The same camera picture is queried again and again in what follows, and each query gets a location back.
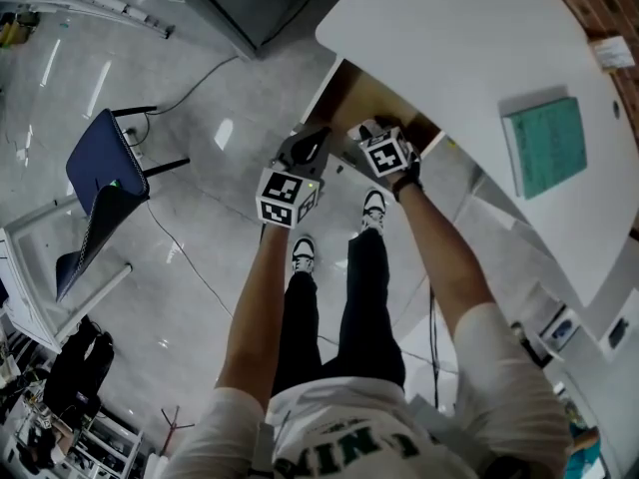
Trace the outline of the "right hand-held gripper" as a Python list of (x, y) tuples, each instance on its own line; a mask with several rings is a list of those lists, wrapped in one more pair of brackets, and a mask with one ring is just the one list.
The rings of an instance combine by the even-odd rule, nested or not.
[(412, 163), (420, 162), (418, 150), (407, 139), (401, 124), (382, 117), (368, 120), (376, 122), (373, 136), (356, 143), (378, 178), (405, 170)]

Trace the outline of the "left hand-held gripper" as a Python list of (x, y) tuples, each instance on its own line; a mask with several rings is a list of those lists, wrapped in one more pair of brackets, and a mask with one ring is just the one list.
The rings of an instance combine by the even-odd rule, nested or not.
[(294, 229), (318, 204), (329, 153), (329, 127), (313, 126), (289, 136), (263, 169), (257, 192), (259, 219)]

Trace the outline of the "white drawer brown inside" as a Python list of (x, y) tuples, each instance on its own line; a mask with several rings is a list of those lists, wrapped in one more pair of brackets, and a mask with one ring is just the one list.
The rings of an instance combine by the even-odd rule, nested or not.
[(338, 58), (320, 83), (301, 122), (332, 129), (330, 152), (347, 165), (365, 172), (368, 164), (347, 136), (356, 124), (374, 117), (400, 124), (408, 140), (424, 157), (445, 138), (445, 133), (401, 96), (351, 62)]

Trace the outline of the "person's right forearm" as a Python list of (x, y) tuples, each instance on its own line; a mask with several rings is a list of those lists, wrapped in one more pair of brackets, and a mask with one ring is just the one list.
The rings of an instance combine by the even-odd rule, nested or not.
[(416, 186), (400, 193), (400, 202), (447, 328), (455, 334), (473, 308), (494, 303), (481, 266), (456, 227)]

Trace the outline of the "person's left forearm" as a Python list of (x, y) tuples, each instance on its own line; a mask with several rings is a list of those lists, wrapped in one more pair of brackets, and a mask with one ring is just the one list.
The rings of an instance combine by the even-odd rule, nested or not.
[(265, 226), (230, 328), (218, 388), (235, 388), (267, 408), (279, 360), (290, 231)]

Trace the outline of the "person's right white shoe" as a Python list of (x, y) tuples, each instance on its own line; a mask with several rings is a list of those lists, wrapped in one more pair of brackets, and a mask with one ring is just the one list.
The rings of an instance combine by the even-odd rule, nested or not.
[(383, 193), (370, 189), (363, 201), (361, 231), (376, 230), (382, 236), (385, 216), (386, 202)]

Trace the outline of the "person's white shoe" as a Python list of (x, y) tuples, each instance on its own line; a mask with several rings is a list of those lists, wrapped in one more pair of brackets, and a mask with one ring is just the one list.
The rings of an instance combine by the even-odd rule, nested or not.
[(361, 231), (376, 230), (382, 236), (385, 216), (386, 202), (383, 193), (370, 189), (363, 201)]
[(316, 245), (310, 236), (298, 238), (292, 251), (292, 271), (312, 275), (315, 270)]

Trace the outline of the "white desk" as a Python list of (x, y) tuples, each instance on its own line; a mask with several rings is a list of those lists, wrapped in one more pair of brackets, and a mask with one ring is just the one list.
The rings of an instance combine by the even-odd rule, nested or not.
[[(639, 152), (561, 0), (339, 0), (316, 36), (457, 143), (512, 199), (580, 302), (593, 301), (639, 211)], [(501, 118), (565, 95), (579, 103), (586, 169), (523, 199)]]

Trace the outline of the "green book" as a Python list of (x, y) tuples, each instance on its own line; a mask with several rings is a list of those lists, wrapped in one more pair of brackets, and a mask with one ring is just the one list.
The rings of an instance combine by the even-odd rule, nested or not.
[(578, 100), (564, 97), (502, 118), (516, 194), (533, 199), (587, 168)]

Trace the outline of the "blue chair black legs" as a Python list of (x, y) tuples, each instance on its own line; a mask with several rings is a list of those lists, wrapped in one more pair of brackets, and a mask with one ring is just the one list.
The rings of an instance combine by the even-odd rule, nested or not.
[(81, 248), (56, 261), (56, 299), (62, 300), (115, 230), (149, 199), (148, 178), (187, 165), (188, 158), (142, 170), (117, 119), (146, 114), (154, 106), (103, 110), (66, 164), (66, 174), (88, 217)]

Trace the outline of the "white paper note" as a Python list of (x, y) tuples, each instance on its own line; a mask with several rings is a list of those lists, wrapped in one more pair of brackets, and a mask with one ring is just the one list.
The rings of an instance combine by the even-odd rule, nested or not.
[(625, 38), (621, 35), (590, 40), (588, 43), (597, 64), (604, 73), (614, 73), (636, 66)]

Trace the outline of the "red stand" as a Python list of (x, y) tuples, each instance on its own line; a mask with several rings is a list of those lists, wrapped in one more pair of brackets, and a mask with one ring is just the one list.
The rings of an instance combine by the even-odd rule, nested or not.
[(190, 428), (193, 428), (195, 426), (195, 423), (180, 424), (179, 423), (180, 411), (181, 411), (181, 406), (177, 405), (176, 408), (175, 408), (173, 417), (170, 418), (169, 415), (167, 414), (166, 410), (164, 408), (161, 409), (161, 414), (163, 415), (163, 418), (164, 418), (165, 422), (169, 426), (167, 436), (165, 438), (164, 444), (163, 444), (161, 452), (160, 452), (161, 456), (165, 456), (167, 454), (167, 451), (168, 451), (168, 449), (170, 447), (172, 438), (173, 438), (174, 434), (177, 431), (184, 430), (184, 429), (190, 429)]

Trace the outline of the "white t-shirt green print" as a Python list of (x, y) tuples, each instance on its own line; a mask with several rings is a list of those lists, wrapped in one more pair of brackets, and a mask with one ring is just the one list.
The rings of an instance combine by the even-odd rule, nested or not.
[[(562, 404), (493, 303), (469, 310), (453, 344), (458, 388), (453, 423), (498, 456), (563, 479), (571, 437)], [(219, 387), (162, 479), (245, 479), (263, 448), (275, 479), (477, 479), (424, 423), (395, 384), (374, 378), (314, 380), (262, 407)]]

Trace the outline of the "black bag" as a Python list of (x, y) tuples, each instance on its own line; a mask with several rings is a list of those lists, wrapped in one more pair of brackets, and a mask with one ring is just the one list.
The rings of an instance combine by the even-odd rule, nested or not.
[(110, 333), (84, 316), (57, 355), (45, 383), (43, 402), (72, 430), (101, 406), (98, 391), (115, 356)]

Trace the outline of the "white shelf unit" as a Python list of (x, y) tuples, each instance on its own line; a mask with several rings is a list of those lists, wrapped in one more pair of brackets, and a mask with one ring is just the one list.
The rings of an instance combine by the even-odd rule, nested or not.
[(560, 361), (562, 352), (579, 332), (583, 332), (608, 362), (612, 362), (639, 331), (639, 288), (624, 290), (625, 296), (601, 288), (592, 303), (581, 309), (563, 304), (536, 340)]

